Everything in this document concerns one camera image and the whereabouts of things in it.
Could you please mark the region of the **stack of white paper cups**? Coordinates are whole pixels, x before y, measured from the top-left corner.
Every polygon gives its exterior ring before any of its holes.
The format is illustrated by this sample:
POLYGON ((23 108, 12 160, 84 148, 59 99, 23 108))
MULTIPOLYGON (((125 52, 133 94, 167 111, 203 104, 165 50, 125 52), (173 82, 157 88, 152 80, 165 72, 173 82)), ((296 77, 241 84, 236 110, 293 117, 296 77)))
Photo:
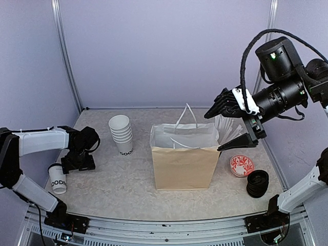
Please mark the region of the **stack of white paper cups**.
POLYGON ((109 120, 108 126, 119 153, 123 156, 131 155, 133 133, 129 118, 125 115, 115 115, 109 120))

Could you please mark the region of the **brown paper bag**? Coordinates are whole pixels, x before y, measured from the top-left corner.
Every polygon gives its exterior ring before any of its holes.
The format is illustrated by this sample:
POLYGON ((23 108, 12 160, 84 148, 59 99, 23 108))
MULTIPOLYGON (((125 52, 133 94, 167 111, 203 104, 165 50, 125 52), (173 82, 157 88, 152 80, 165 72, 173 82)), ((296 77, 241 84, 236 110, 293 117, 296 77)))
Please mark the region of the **brown paper bag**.
POLYGON ((206 190, 220 152, 213 122, 153 125, 150 132, 155 187, 159 191, 206 190))

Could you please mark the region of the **stack of black cup lids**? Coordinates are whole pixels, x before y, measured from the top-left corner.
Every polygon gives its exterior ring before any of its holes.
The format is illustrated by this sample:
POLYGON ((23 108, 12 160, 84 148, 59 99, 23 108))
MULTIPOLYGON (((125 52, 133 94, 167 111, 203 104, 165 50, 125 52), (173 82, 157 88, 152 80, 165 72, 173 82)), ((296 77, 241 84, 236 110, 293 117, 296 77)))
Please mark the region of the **stack of black cup lids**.
POLYGON ((262 197, 269 186, 269 175, 264 170, 255 170, 247 176, 247 193, 253 198, 262 197))

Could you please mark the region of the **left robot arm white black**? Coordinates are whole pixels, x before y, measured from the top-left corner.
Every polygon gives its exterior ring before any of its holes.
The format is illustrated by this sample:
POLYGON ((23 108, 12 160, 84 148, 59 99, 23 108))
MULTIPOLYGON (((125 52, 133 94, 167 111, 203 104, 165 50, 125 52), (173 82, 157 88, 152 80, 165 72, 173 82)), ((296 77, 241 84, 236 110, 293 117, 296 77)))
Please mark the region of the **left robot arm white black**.
POLYGON ((66 204, 47 192, 20 168, 20 158, 52 150, 68 150, 61 158, 62 172, 95 170, 92 153, 100 145, 100 137, 91 127, 76 130, 58 126, 38 130, 1 128, 1 185, 21 199, 43 208, 61 228, 68 227, 72 217, 66 204))

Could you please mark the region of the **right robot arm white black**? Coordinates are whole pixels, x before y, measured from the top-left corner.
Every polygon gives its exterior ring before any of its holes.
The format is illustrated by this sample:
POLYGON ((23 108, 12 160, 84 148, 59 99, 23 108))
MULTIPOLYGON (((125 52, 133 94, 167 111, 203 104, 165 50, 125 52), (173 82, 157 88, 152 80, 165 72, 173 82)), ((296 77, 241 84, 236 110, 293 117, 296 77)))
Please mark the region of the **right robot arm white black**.
MULTIPOLYGON (((218 147, 218 151, 238 148, 254 148, 258 140, 265 138, 263 123, 275 117, 292 121, 302 121, 304 113, 298 105, 308 106, 308 96, 313 103, 320 102, 327 116, 327 58, 301 38, 281 29, 265 29, 259 32, 243 52, 240 64, 240 85, 232 90, 224 88, 214 99, 214 104, 204 115, 209 119, 217 115, 228 118, 242 118, 247 132, 218 147), (251 95, 246 89, 245 65, 247 57, 256 42, 267 33, 285 36, 273 39, 255 51, 260 61, 262 79, 270 86, 251 95), (307 66, 303 62, 289 36, 311 49, 320 58, 311 60, 307 66), (301 118, 292 118, 281 113, 295 108, 301 118)), ((269 201, 262 223, 272 228, 305 200, 327 187, 327 148, 321 153, 309 174, 286 192, 275 195, 269 201)))

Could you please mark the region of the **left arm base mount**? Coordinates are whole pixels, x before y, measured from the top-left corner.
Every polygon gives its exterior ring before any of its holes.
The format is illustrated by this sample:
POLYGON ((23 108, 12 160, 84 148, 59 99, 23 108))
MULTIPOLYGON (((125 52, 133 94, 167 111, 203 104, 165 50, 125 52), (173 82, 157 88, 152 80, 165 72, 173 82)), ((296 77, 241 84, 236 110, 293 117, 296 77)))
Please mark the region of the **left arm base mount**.
POLYGON ((85 216, 67 213, 67 205, 57 199, 58 204, 52 212, 46 212, 44 223, 58 229, 86 234, 90 219, 85 216))

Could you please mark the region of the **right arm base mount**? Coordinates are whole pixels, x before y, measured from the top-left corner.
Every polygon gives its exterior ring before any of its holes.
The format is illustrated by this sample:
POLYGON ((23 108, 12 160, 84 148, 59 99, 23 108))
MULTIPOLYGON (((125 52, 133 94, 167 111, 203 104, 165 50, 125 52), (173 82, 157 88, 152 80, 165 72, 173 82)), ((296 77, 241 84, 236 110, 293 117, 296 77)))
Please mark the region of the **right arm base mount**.
POLYGON ((247 216, 244 219, 248 233, 269 230, 290 223, 290 214, 278 210, 278 197, 279 195, 275 195, 269 200, 268 210, 265 213, 247 216))

